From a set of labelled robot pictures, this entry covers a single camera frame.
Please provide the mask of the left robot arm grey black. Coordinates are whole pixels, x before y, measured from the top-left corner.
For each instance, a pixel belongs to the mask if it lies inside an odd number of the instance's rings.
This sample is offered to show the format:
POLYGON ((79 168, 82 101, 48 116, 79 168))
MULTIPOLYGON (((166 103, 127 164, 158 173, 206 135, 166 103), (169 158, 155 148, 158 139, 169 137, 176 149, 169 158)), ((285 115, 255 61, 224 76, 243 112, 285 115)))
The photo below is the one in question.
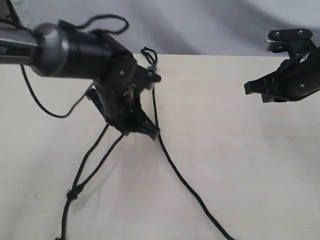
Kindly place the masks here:
POLYGON ((43 23, 33 33, 0 28, 0 62, 29 66, 46 78, 89 79, 87 97, 104 120, 121 133, 152 139, 160 130, 141 106, 140 94, 161 77, 140 66, 133 54, 106 31, 83 32, 67 22, 43 23))

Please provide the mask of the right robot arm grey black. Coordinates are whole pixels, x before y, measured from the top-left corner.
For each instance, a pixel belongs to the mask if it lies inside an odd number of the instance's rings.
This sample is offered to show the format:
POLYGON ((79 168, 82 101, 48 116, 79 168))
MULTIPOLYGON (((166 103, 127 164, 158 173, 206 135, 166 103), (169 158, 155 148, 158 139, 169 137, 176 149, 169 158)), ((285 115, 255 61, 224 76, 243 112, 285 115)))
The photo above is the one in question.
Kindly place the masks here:
POLYGON ((284 60, 273 72, 244 84, 263 103, 298 102, 320 91, 320 48, 284 60))

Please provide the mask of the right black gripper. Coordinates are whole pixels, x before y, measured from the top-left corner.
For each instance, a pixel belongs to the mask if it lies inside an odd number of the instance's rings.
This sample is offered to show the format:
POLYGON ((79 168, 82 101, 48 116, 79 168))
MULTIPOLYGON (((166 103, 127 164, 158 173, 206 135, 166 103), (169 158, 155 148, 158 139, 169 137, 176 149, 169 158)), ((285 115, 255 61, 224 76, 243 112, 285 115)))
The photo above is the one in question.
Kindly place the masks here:
POLYGON ((261 94, 263 103, 297 102, 320 90, 320 48, 297 54, 288 51, 276 74, 268 74, 244 84, 246 95, 261 94))

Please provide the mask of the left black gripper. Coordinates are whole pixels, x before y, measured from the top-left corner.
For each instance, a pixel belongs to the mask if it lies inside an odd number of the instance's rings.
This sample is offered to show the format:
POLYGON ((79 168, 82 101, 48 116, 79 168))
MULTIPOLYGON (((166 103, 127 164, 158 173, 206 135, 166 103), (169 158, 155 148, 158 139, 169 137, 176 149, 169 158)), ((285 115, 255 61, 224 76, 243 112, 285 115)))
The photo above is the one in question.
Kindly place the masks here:
POLYGON ((143 111, 141 92, 132 85, 133 77, 134 74, 94 79, 94 89, 87 91, 86 95, 105 121, 121 134, 140 133, 156 140, 160 129, 143 111))

